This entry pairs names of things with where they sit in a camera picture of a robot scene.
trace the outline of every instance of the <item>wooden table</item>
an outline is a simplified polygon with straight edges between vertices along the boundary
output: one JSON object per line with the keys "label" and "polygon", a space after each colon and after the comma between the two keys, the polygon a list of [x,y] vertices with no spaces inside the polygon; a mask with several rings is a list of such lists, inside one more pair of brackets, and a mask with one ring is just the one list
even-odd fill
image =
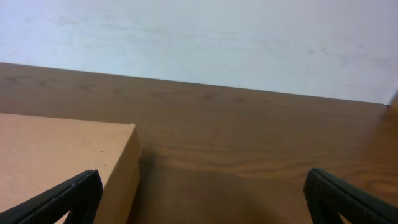
{"label": "wooden table", "polygon": [[321,167],[398,205],[398,119],[386,106],[0,64],[0,113],[134,123],[129,223],[311,223]]}

